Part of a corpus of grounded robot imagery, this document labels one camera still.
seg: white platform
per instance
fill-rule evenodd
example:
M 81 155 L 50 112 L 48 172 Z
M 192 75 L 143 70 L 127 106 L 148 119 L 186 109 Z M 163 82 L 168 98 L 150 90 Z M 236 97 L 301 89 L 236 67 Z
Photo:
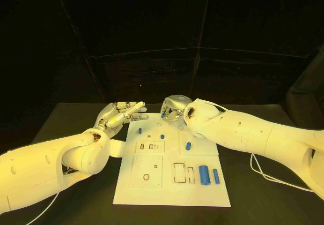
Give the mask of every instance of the white platform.
M 114 204 L 230 207 L 216 144 L 192 135 L 183 120 L 164 121 L 158 113 L 148 116 L 130 123 Z M 200 184 L 200 165 L 209 168 L 210 185 Z

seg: gray table surface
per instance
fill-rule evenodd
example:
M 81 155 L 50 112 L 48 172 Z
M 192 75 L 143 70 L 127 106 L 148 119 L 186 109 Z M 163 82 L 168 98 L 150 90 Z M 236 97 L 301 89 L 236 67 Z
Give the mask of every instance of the gray table surface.
M 94 126 L 107 104 L 59 103 L 33 143 L 82 133 Z M 161 104 L 147 105 L 148 113 Z M 225 105 L 262 119 L 294 126 L 279 105 Z M 127 127 L 115 139 L 125 140 Z M 324 201 L 310 192 L 269 182 L 249 168 L 249 154 L 217 146 L 232 207 L 112 205 L 121 158 L 111 157 L 102 172 L 60 192 L 56 201 L 33 225 L 323 225 Z M 305 186 L 291 170 L 259 157 L 264 172 Z M 24 225 L 46 208 L 53 197 L 0 215 L 0 224 Z

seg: blue battery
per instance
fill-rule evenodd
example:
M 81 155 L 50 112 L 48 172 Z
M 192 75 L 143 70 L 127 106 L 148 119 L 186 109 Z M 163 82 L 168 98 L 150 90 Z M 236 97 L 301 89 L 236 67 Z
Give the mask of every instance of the blue battery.
M 209 178 L 209 172 L 207 172 L 207 166 L 206 165 L 199 166 L 199 175 L 200 175 L 200 184 L 209 185 L 210 184 L 210 178 Z
M 213 173 L 215 173 L 215 183 L 219 184 L 217 169 L 213 169 Z
M 187 142 L 187 145 L 186 145 L 186 150 L 189 151 L 189 150 L 190 150 L 190 148 L 192 148 L 192 143 L 190 143 L 190 142 Z

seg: robotic hand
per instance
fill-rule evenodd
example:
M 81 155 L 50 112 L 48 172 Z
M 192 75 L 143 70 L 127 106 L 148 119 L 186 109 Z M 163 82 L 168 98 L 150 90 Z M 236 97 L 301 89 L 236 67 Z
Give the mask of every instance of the robotic hand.
M 23 208 L 104 169 L 111 140 L 122 124 L 145 120 L 143 102 L 111 103 L 99 112 L 95 126 L 84 133 L 9 151 L 0 156 L 0 214 Z
M 207 138 L 229 149 L 259 154 L 281 162 L 324 199 L 324 130 L 298 129 L 228 110 L 212 102 L 200 99 L 190 102 L 190 98 L 181 97 L 184 99 L 179 95 L 166 98 L 161 113 L 166 113 L 168 108 L 176 109 L 176 118 L 183 115 L 194 136 Z M 220 112 L 215 106 L 223 108 L 225 112 Z M 163 118 L 168 119 L 171 114 L 166 114 Z

